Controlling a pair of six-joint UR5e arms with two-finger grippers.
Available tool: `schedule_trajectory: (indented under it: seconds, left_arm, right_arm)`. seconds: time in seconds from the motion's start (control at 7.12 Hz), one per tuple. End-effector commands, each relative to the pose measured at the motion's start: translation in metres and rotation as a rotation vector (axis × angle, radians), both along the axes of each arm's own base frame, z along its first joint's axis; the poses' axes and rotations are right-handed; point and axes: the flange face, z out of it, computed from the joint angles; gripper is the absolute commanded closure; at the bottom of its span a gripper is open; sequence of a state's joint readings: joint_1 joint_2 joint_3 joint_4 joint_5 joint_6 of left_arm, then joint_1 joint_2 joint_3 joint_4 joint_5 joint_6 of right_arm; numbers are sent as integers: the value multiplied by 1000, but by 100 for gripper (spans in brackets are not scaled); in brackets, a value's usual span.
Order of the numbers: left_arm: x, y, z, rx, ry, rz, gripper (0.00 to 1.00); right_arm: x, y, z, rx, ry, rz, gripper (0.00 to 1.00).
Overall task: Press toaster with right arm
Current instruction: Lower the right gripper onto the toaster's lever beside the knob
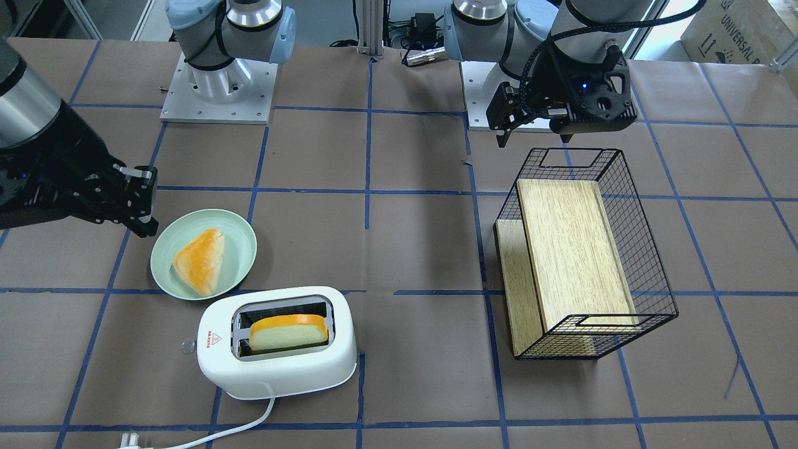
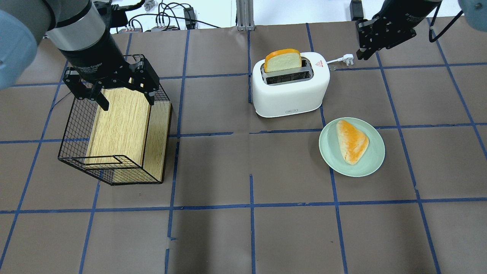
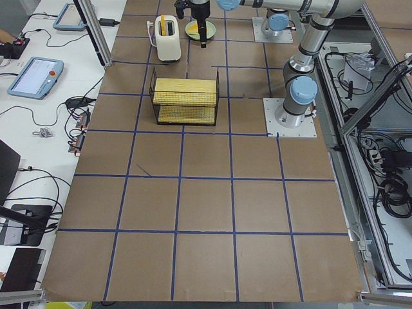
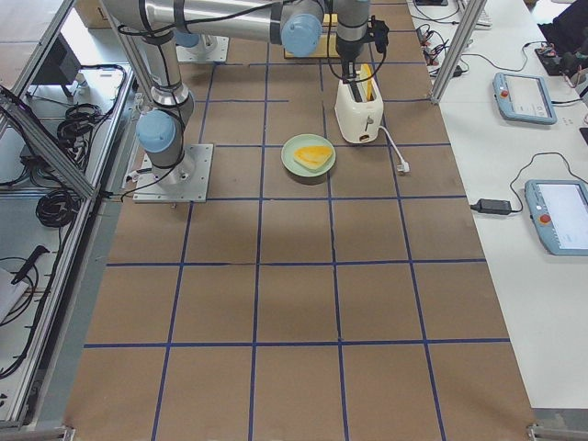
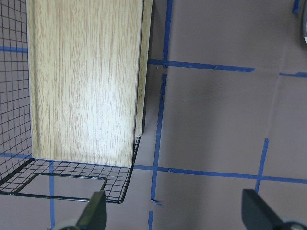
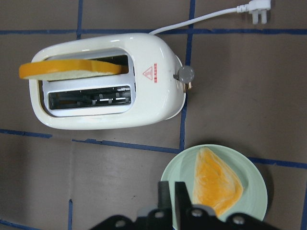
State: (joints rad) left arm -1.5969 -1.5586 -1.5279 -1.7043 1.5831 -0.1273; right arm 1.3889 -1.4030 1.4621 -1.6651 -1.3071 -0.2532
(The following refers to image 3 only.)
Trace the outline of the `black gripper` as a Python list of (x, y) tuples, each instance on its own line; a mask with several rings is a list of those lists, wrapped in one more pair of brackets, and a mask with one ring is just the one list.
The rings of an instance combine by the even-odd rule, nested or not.
[(198, 33), (200, 36), (201, 48), (207, 46), (207, 23), (206, 19), (211, 14), (211, 7), (209, 0), (176, 0), (174, 3), (176, 10), (176, 16), (178, 19), (184, 18), (184, 10), (186, 8), (191, 9), (191, 16), (198, 20)]

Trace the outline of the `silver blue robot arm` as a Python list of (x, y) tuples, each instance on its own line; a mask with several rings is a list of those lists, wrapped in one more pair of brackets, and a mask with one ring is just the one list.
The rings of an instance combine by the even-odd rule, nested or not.
[(286, 98), (275, 112), (277, 123), (283, 127), (296, 128), (305, 118), (308, 106), (317, 95), (317, 83), (311, 78), (314, 58), (336, 19), (351, 15), (362, 7), (363, 1), (218, 1), (223, 10), (234, 10), (240, 5), (254, 8), (264, 7), (310, 13), (310, 23), (298, 46), (283, 68)]
[[(183, 19), (184, 10), (191, 11), (191, 17), (196, 21), (195, 29), (199, 34), (201, 48), (207, 45), (207, 18), (211, 14), (210, 1), (175, 1), (174, 7), (179, 19)], [(279, 42), (285, 32), (292, 29), (289, 26), (289, 11), (278, 8), (268, 8), (266, 17), (254, 17), (253, 27), (256, 42)]]

